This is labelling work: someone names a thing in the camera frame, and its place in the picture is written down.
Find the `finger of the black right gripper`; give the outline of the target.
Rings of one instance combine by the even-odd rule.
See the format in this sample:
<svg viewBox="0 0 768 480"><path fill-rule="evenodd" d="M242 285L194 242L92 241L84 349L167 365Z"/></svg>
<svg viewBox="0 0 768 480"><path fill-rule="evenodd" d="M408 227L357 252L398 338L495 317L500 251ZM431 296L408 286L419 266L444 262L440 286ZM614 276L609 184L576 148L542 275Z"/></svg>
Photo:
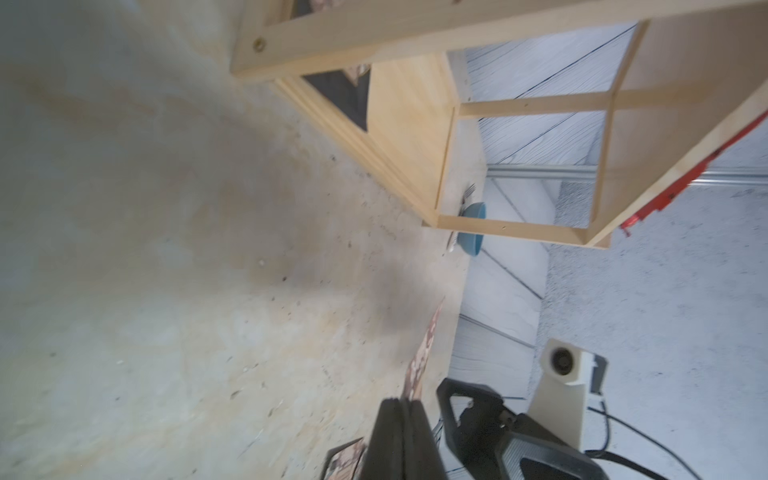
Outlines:
<svg viewBox="0 0 768 480"><path fill-rule="evenodd" d="M471 405L456 414L451 404L454 397L466 397ZM502 396L485 385L446 378L437 388L437 398L446 443L454 456L463 465L496 465Z"/></svg>

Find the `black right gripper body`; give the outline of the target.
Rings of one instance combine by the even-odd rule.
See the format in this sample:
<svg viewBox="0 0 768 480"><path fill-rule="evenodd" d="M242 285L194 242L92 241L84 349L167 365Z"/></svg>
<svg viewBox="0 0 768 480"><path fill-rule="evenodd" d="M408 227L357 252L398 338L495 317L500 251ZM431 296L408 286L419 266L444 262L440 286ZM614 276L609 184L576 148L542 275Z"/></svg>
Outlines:
<svg viewBox="0 0 768 480"><path fill-rule="evenodd" d="M501 413L483 445L480 479L607 479L604 470L526 414Z"/></svg>

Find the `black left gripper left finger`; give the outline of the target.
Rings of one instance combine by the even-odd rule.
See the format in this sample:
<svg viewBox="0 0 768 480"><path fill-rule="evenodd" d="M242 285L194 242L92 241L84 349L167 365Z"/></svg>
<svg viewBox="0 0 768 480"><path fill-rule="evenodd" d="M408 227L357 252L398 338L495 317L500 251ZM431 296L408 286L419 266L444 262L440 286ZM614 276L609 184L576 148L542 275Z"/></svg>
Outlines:
<svg viewBox="0 0 768 480"><path fill-rule="evenodd" d="M384 399L379 407L359 478L411 479L413 438L410 402Z"/></svg>

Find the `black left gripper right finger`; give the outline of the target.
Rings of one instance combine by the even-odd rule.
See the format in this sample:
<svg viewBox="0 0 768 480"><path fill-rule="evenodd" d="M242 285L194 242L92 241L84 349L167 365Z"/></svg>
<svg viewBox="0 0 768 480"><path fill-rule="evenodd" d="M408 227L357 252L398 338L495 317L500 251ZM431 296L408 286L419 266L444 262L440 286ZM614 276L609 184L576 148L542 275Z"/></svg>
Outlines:
<svg viewBox="0 0 768 480"><path fill-rule="evenodd" d="M407 479L447 479L437 443L419 400L407 402Z"/></svg>

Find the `black floral tea bag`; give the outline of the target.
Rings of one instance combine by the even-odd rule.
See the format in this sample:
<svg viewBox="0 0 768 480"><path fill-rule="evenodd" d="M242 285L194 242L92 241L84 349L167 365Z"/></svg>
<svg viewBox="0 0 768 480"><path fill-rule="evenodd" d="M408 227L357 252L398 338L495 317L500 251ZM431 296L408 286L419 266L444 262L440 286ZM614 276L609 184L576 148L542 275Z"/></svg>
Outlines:
<svg viewBox="0 0 768 480"><path fill-rule="evenodd" d="M368 131L370 77L370 66L358 65L343 70L306 75L303 79L357 127Z"/></svg>
<svg viewBox="0 0 768 480"><path fill-rule="evenodd" d="M423 377L428 365L442 307L443 301L438 304L438 307L427 326L425 335L416 353L408 364L401 395L401 398L404 400L413 401L421 399Z"/></svg>
<svg viewBox="0 0 768 480"><path fill-rule="evenodd" d="M327 452L320 478L322 480L354 480L363 464L367 444L363 437L334 447Z"/></svg>

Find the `red tea bag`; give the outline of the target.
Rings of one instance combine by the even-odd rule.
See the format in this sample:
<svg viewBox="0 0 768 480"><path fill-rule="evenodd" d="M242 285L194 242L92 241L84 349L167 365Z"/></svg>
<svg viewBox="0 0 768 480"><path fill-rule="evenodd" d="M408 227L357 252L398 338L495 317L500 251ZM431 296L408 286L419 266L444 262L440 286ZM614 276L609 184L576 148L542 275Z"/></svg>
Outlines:
<svg viewBox="0 0 768 480"><path fill-rule="evenodd" d="M657 195L648 204L642 207L638 212L630 216L621 225L621 230L627 237L631 235L630 228L637 223L644 221L649 215L656 211L662 211L666 208L677 196L679 196L692 182L701 177L705 171L709 168L710 164L715 161L720 155L722 155L727 149L739 142L755 128L757 128L767 118L767 111L764 111L755 120L747 124L742 130L740 130L731 139L721 145L718 149L714 150L704 160L699 162L688 173L680 177L673 184L671 184L662 193Z"/></svg>

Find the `wooden two-tier shelf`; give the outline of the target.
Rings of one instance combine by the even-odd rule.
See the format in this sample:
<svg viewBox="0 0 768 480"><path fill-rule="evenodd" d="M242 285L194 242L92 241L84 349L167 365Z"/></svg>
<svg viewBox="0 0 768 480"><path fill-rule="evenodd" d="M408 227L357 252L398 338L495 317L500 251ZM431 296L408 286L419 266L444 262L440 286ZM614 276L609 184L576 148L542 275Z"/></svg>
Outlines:
<svg viewBox="0 0 768 480"><path fill-rule="evenodd" d="M611 23L636 31L605 92L463 102L450 51ZM363 131L303 79L369 65ZM630 216L767 111L763 1L250 1L230 64L270 80L433 228L604 248ZM465 119L604 111L584 228L444 215Z"/></svg>

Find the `white handled fork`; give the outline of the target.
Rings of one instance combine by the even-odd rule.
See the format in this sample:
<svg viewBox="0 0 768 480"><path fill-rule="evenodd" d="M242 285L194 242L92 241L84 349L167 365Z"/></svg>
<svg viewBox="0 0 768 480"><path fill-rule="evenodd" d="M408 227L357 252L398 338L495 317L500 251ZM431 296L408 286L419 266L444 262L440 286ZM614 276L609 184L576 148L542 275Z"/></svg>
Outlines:
<svg viewBox="0 0 768 480"><path fill-rule="evenodd" d="M466 210L466 207L468 206L468 204L472 200L472 197L473 197L475 191L476 191L476 184L475 183L469 184L467 186L467 188L464 190L464 193L463 193L462 199L461 199L461 203L460 203L460 207L459 207L459 211L458 211L458 216L459 217L462 217L464 215L464 211ZM448 253L451 253L451 252L453 252L455 250L457 242L458 242L458 239L457 239L458 234L459 234L459 232L456 231L456 230L453 230L450 233L450 236L449 236L449 239L448 239L448 242L447 242L447 248L446 248L446 251Z"/></svg>

